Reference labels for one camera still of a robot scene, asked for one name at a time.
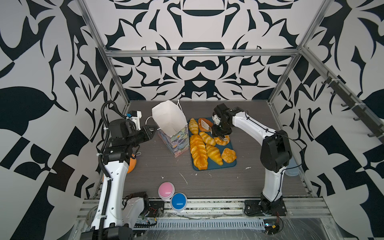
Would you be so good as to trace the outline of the orange plush toy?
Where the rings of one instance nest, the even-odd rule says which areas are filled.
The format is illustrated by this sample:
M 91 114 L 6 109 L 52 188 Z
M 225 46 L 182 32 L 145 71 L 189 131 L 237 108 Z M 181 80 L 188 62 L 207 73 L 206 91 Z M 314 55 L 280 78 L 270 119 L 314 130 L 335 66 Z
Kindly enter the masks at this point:
M 130 158 L 130 163 L 129 163 L 127 174 L 131 173 L 134 170 L 134 168 L 136 167 L 136 164 L 137 164 L 136 155 L 132 154 L 132 156 Z

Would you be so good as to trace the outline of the knotted round bun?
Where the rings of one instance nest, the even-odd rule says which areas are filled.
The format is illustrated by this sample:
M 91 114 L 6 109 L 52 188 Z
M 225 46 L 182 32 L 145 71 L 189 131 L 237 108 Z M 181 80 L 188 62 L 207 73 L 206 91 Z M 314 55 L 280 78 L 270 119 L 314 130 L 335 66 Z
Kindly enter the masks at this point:
M 233 163 L 237 159 L 236 152 L 232 149 L 225 148 L 222 152 L 221 158 L 227 164 Z

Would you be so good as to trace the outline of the large striped croissant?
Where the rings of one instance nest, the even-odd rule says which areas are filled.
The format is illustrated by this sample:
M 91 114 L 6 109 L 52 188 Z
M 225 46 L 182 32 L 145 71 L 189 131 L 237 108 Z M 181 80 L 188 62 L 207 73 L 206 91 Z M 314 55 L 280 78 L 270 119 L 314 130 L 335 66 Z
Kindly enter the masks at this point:
M 222 166 L 224 164 L 223 159 L 221 157 L 221 152 L 217 147 L 207 144 L 206 150 L 208 157 L 213 160 L 217 165 Z

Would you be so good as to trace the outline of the light blue oval pad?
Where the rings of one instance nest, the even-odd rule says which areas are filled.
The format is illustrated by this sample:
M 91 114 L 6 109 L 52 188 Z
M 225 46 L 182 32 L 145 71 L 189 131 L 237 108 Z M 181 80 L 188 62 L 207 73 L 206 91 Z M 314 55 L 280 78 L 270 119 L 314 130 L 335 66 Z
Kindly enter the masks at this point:
M 284 171 L 284 173 L 288 177 L 296 177 L 299 175 L 299 172 L 300 172 L 299 164 L 297 163 L 295 157 L 292 157 L 289 160 L 289 164 L 288 164 L 286 170 Z

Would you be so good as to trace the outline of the green circuit board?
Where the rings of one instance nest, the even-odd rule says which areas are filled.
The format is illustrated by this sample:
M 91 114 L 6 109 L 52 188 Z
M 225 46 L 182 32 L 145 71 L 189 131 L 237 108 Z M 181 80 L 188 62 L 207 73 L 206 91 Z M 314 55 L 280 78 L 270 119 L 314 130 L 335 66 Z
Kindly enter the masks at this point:
M 264 233 L 269 236 L 274 236 L 278 234 L 283 228 L 284 225 L 281 222 L 265 223 Z

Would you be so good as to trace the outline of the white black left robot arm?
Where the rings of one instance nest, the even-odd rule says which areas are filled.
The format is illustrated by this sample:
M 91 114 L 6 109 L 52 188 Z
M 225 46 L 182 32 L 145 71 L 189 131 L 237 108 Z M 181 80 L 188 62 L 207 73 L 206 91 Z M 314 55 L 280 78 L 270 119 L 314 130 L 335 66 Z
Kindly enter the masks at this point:
M 97 154 L 103 172 L 103 186 L 95 218 L 90 230 L 81 234 L 82 240 L 132 240 L 140 215 L 149 209 L 148 195 L 139 192 L 123 196 L 126 176 L 131 163 L 137 158 L 140 145 L 150 141 L 158 126 L 140 125 L 140 111 L 130 111 L 114 121 L 105 115 L 107 101 L 101 107 L 106 138 Z

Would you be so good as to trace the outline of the floral white paper bag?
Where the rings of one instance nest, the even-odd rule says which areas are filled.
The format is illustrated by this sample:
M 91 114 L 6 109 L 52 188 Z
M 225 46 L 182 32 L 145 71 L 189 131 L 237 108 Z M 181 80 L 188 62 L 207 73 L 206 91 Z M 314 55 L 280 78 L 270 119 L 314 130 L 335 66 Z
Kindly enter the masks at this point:
M 150 116 L 158 126 L 158 134 L 174 157 L 179 157 L 189 148 L 189 133 L 186 116 L 180 100 L 167 100 L 152 108 Z

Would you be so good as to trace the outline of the teal rectangular tray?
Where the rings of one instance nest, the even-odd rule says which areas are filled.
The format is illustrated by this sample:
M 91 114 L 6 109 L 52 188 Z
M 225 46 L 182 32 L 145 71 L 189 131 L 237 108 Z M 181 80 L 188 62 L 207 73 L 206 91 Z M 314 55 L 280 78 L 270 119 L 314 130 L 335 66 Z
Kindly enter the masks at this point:
M 213 119 L 212 118 L 199 118 L 199 119 L 195 119 L 195 120 L 198 122 L 199 132 L 206 132 L 208 135 L 213 137 L 212 133 L 209 132 L 208 130 L 204 129 L 203 126 L 202 126 L 202 122 L 205 122 L 206 124 L 208 124 L 208 126 L 212 127 L 213 126 Z M 189 128 L 188 128 L 188 133 L 189 133 L 189 143 L 190 143 L 190 137 L 193 134 L 189 131 Z M 234 150 L 233 145 L 231 143 L 231 140 L 230 140 L 230 143 L 228 145 L 226 145 L 226 146 L 219 146 L 219 145 L 216 144 L 215 147 L 217 147 L 220 150 L 221 155 L 222 155 L 222 152 L 223 152 L 223 150 L 225 148 L 229 148 L 229 149 Z M 231 163 L 231 164 L 227 164 L 226 162 L 224 162 L 224 164 L 222 166 L 219 166 L 213 160 L 211 160 L 208 157 L 208 169 L 207 170 L 216 170 L 216 169 L 230 168 L 230 167 L 234 167 L 236 164 L 237 164 L 237 159 L 233 163 Z M 192 166 L 193 166 L 194 170 L 199 171 L 198 168 L 196 168 L 194 166 L 193 159 L 192 159 Z

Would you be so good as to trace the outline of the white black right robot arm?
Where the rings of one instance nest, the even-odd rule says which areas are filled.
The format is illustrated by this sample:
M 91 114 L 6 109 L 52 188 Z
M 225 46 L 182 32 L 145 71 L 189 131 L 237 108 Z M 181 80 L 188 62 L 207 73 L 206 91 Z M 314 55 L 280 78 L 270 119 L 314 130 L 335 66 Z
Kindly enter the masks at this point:
M 262 147 L 260 160 L 265 168 L 264 188 L 258 202 L 245 201 L 245 215 L 249 217 L 283 215 L 284 173 L 293 157 L 287 132 L 269 128 L 251 118 L 248 112 L 241 108 L 229 109 L 225 104 L 219 104 L 214 108 L 212 119 L 214 137 L 230 135 L 232 128 L 236 127 L 255 139 Z

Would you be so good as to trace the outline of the pink round button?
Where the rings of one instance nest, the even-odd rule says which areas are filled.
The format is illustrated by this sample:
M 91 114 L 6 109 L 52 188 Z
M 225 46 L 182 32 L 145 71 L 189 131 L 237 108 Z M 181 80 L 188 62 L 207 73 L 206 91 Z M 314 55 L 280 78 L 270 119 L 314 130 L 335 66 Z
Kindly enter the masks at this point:
M 170 200 L 175 194 L 175 186 L 171 182 L 164 182 L 158 188 L 158 195 L 162 200 Z

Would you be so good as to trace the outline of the black hook rack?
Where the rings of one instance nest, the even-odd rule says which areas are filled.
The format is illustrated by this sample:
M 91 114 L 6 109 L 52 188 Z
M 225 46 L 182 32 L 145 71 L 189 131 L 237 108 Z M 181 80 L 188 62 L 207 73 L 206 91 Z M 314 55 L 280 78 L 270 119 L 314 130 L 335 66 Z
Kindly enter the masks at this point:
M 342 80 L 333 76 L 330 71 L 326 73 L 327 79 L 322 84 L 327 84 L 333 90 L 332 96 L 337 95 L 344 102 L 343 108 L 354 112 L 354 121 L 361 121 L 371 131 L 369 138 L 377 138 L 384 144 L 384 122 L 350 90 Z

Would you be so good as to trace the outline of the blue round button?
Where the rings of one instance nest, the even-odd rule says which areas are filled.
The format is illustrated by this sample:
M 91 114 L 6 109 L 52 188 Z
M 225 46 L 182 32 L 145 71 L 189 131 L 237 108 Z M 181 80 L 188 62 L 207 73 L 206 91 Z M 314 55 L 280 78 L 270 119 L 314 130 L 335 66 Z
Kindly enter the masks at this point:
M 184 193 L 176 193 L 171 198 L 171 207 L 176 212 L 182 212 L 186 209 L 188 198 Z

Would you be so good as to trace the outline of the long braided bread loaf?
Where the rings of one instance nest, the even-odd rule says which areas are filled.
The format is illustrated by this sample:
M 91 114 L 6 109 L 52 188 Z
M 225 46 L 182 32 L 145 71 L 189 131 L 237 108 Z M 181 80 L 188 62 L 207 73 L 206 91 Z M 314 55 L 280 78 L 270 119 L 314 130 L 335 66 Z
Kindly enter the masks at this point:
M 193 159 L 194 166 L 199 171 L 208 169 L 208 154 L 206 145 L 199 135 L 192 135 L 190 137 L 190 152 Z

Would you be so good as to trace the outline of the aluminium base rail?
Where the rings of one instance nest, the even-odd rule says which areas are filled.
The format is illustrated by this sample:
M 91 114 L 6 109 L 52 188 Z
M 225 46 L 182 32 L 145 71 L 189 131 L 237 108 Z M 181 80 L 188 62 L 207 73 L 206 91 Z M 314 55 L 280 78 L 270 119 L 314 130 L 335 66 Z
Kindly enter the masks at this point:
M 178 213 L 166 201 L 163 213 L 166 216 L 177 215 L 189 218 L 203 217 L 241 217 L 244 215 L 247 199 L 188 199 L 186 209 Z M 327 204 L 322 198 L 285 198 L 284 212 L 292 218 L 330 218 L 332 216 Z

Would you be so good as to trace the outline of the small striped croissant middle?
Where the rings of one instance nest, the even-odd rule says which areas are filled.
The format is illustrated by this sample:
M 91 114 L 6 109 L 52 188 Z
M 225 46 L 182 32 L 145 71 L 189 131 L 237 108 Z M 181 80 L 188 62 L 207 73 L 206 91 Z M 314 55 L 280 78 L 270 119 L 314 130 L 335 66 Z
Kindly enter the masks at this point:
M 203 139 L 203 142 L 206 145 L 211 145 L 211 146 L 216 145 L 215 139 L 213 137 L 211 137 L 210 135 L 208 135 L 206 132 L 199 132 L 199 135 Z

